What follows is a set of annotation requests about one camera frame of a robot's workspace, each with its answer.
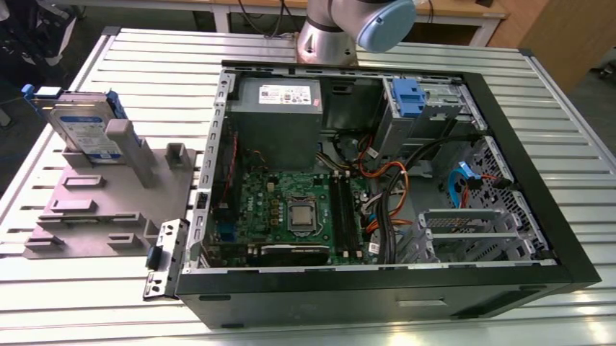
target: metal bracket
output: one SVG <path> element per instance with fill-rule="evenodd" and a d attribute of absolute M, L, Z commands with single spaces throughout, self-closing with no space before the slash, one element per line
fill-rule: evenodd
<path fill-rule="evenodd" d="M 181 255 L 184 253 L 188 221 L 184 219 L 164 222 L 156 240 L 149 248 L 145 266 L 151 270 L 145 279 L 143 300 L 177 300 L 175 287 L 180 274 Z"/>

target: red wire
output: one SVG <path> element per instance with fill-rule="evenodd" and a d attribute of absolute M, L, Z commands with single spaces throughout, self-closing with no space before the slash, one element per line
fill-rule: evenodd
<path fill-rule="evenodd" d="M 366 148 L 363 149 L 363 151 L 359 153 L 359 157 L 358 157 L 358 168 L 359 168 L 359 172 L 360 174 L 364 176 L 364 177 L 368 177 L 368 178 L 376 178 L 379 177 L 380 175 L 384 174 L 384 172 L 388 170 L 390 167 L 392 166 L 396 166 L 399 169 L 400 169 L 400 172 L 404 172 L 406 171 L 406 167 L 404 167 L 404 164 L 402 164 L 400 162 L 398 161 L 391 161 L 391 162 L 387 162 L 383 166 L 380 166 L 379 169 L 376 169 L 374 172 L 366 172 L 363 170 L 363 165 L 362 165 L 362 161 L 363 161 L 363 156 L 366 155 L 366 152 L 367 152 L 367 149 L 368 147 L 372 145 L 372 136 L 370 136 L 368 138 L 368 141 L 367 141 L 367 144 L 366 144 Z M 407 175 L 403 174 L 404 176 L 404 192 L 402 193 L 402 196 L 400 196 L 400 200 L 399 202 L 396 203 L 396 206 L 395 208 L 390 211 L 390 214 L 388 214 L 388 217 L 392 218 L 402 210 L 402 205 L 404 204 L 404 200 L 406 200 L 406 194 L 410 190 L 410 182 L 408 182 L 408 178 L 407 178 Z M 366 227 L 366 230 L 367 229 L 376 229 L 378 228 L 378 223 L 376 223 L 376 220 L 374 220 L 370 225 Z"/>
<path fill-rule="evenodd" d="M 489 174 L 482 174 L 481 177 L 483 179 L 498 179 L 498 178 L 495 178 L 495 176 L 489 175 Z M 466 186 L 463 187 L 463 191 L 462 191 L 462 200 L 459 201 L 459 207 L 461 208 L 466 207 L 466 204 L 469 202 L 469 198 L 470 198 L 470 191 L 469 191 L 469 185 L 466 184 Z"/>
<path fill-rule="evenodd" d="M 224 200 L 227 196 L 227 190 L 228 186 L 231 185 L 231 177 L 232 177 L 232 171 L 235 170 L 235 155 L 237 154 L 237 133 L 235 132 L 232 134 L 232 158 L 231 158 L 231 166 L 228 167 L 228 173 L 227 173 L 227 183 L 224 184 L 224 191 L 221 192 L 221 198 L 220 198 L 220 203 Z"/>

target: white table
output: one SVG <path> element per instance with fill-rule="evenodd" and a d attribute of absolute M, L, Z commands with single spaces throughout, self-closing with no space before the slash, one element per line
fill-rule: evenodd
<path fill-rule="evenodd" d="M 240 13 L 241 8 L 239 5 L 215 4 L 212 2 L 201 1 L 181 1 L 181 0 L 45 0 L 50 4 L 66 4 L 78 6 L 109 6 L 125 7 L 137 9 L 172 9 L 184 11 L 204 11 L 213 14 L 215 31 L 228 33 L 228 15 L 231 13 Z M 279 14 L 280 8 L 271 6 L 244 6 L 245 12 L 255 14 Z M 291 8 L 294 16 L 306 16 L 306 9 Z M 490 41 L 491 35 L 497 29 L 498 23 L 503 19 L 505 14 L 483 14 L 483 17 L 449 17 L 435 15 L 431 22 L 435 24 L 466 25 L 477 27 L 473 39 L 469 45 L 485 47 Z M 418 15 L 415 22 L 426 23 L 429 16 Z"/>
<path fill-rule="evenodd" d="M 294 60 L 290 40 L 123 29 L 100 38 L 72 89 L 120 94 L 149 146 L 203 150 L 221 59 Z M 143 257 L 18 254 L 65 165 L 46 126 L 0 200 L 0 342 L 175 345 L 589 345 L 616 342 L 614 158 L 533 58 L 515 50 L 403 44 L 363 66 L 483 74 L 602 282 L 489 320 L 209 331 L 177 302 L 141 302 Z"/>

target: motherboard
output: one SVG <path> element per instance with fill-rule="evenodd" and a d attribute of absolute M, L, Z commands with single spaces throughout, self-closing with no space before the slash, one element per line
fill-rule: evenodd
<path fill-rule="evenodd" d="M 363 264 L 356 210 L 364 195 L 363 178 L 292 172 L 244 174 L 239 220 L 217 224 L 224 266 L 256 262 L 276 266 L 294 261 Z"/>

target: cpu socket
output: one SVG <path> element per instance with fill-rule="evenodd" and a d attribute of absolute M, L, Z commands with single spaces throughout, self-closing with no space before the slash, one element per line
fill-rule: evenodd
<path fill-rule="evenodd" d="M 295 236 L 316 231 L 316 204 L 312 197 L 287 198 L 287 227 Z"/>

